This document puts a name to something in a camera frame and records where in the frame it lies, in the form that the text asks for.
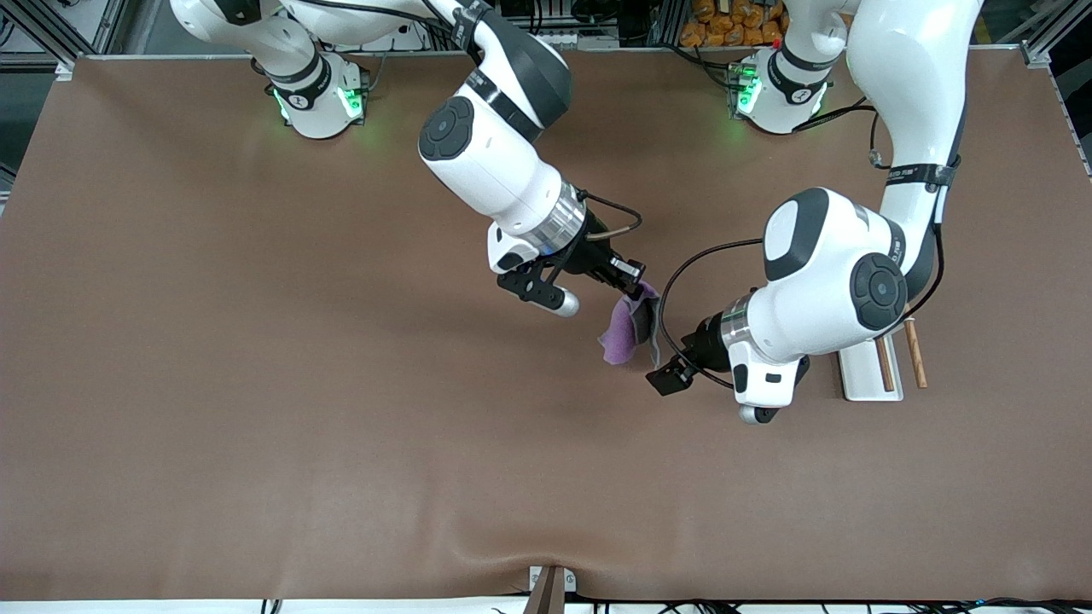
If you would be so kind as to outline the purple towel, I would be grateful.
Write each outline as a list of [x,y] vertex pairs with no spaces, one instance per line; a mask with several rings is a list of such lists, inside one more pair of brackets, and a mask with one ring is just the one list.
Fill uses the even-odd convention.
[[640,282],[638,297],[620,297],[613,305],[612,321],[598,338],[603,359],[613,366],[628,364],[636,356],[636,349],[646,345],[653,368],[658,368],[662,365],[658,307],[658,291],[644,281]]

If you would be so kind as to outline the metal bracket with brown post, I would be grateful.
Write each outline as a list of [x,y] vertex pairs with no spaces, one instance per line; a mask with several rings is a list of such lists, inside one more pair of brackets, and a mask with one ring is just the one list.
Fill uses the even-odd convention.
[[566,598],[577,592],[575,572],[562,566],[532,566],[529,590],[522,614],[565,614]]

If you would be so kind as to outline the aluminium frame profile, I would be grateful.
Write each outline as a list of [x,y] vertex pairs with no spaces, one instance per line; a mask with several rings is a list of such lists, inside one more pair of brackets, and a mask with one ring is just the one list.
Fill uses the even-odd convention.
[[996,43],[1017,46],[1028,67],[1047,67],[1053,47],[1092,15],[1092,0],[1035,0],[1034,4],[1032,15]]
[[130,0],[0,0],[0,73],[70,69],[112,49]]

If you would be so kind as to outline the black electronics unit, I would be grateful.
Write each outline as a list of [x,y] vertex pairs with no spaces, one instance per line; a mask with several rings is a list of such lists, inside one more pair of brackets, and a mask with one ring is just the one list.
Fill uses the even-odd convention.
[[616,20],[624,11],[624,0],[527,0],[530,28],[541,32],[561,19],[585,25],[603,25]]

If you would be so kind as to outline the orange snack bags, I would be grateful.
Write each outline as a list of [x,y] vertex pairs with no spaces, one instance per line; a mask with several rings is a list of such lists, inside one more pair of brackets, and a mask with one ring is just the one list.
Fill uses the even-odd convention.
[[687,0],[682,48],[776,46],[790,25],[783,0]]

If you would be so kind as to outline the white rack with wooden bars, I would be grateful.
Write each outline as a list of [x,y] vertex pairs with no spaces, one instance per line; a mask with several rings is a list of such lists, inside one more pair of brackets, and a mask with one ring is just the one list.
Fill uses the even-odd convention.
[[[904,331],[914,382],[919,390],[928,388],[915,319],[909,317],[897,330]],[[894,334],[870,339],[836,353],[843,395],[850,402],[901,402],[904,400],[901,374],[898,371]]]

